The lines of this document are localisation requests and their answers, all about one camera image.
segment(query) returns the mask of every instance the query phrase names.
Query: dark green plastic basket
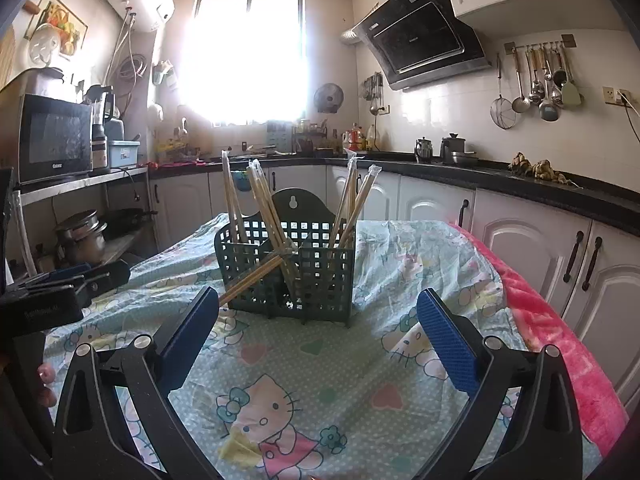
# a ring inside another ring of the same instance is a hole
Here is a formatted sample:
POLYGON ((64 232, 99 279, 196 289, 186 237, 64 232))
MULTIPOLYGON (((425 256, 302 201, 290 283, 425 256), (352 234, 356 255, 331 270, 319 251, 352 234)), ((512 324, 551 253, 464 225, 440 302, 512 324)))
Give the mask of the dark green plastic basket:
MULTIPOLYGON (((277 268, 231 301, 229 307, 268 317, 339 321, 348 326, 355 233, 351 234, 348 249, 334 246, 329 250, 335 216, 317 196, 304 189, 283 189, 272 199, 285 235, 298 245, 298 254, 291 258, 300 272, 294 284, 296 297, 290 297, 282 271, 277 268)), ((272 249, 260 212, 245 217, 244 228, 248 244, 231 243, 229 224, 216 234, 214 245, 225 285, 255 266, 272 249)))

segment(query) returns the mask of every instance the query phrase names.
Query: black range hood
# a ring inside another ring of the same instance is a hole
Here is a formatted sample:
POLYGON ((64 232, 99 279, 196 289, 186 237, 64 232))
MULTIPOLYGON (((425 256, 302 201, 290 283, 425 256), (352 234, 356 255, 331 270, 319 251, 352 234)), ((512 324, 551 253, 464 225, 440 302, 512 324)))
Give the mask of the black range hood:
POLYGON ((388 0, 353 31, 393 90, 490 66, 475 31, 456 19, 450 0, 388 0))

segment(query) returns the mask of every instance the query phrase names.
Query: pink blanket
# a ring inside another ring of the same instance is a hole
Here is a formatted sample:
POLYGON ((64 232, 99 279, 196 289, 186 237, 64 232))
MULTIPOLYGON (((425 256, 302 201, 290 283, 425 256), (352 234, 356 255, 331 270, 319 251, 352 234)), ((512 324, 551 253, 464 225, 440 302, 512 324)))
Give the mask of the pink blanket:
POLYGON ((624 430, 628 417, 596 359, 529 283, 480 240, 464 229, 457 229, 500 274, 507 305, 527 347, 537 352, 546 344, 554 344, 562 351, 574 386, 582 431, 598 446, 601 455, 606 456, 624 430))

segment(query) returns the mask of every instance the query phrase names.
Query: hand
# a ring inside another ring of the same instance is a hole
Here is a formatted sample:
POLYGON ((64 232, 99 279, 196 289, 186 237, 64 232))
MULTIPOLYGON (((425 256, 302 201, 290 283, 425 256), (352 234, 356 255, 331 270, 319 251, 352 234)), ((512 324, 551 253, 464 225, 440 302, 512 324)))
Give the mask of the hand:
MULTIPOLYGON (((0 354, 0 375, 4 371, 4 368, 9 364, 9 359, 0 354)), ((53 393, 49 388, 45 386, 45 384, 51 384, 56 380, 56 371, 53 366, 49 363, 43 363, 38 367, 38 375, 42 379, 42 389, 38 393, 38 404, 44 406, 45 408, 52 408, 58 402, 56 398, 56 394, 53 393)))

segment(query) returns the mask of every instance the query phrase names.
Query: fruit picture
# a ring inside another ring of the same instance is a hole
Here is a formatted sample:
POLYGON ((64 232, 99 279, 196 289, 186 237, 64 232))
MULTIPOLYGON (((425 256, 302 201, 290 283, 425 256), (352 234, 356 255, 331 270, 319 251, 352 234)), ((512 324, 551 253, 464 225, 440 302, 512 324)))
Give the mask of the fruit picture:
POLYGON ((49 23, 60 34, 60 54, 73 56, 82 47, 88 27, 60 0, 40 0, 39 7, 43 11, 32 17, 24 37, 30 40, 40 25, 49 23))

